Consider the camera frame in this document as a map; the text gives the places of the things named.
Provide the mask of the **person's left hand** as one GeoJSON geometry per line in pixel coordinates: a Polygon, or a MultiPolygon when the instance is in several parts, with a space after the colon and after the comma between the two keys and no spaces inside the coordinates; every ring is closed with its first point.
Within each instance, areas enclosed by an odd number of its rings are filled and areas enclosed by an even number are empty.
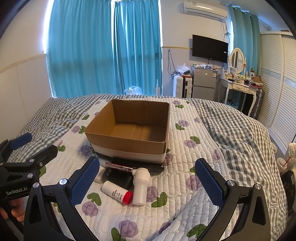
{"type": "Polygon", "coordinates": [[[11,214],[19,222],[23,222],[25,218],[25,203],[23,198],[9,201],[11,206],[11,214]]]}

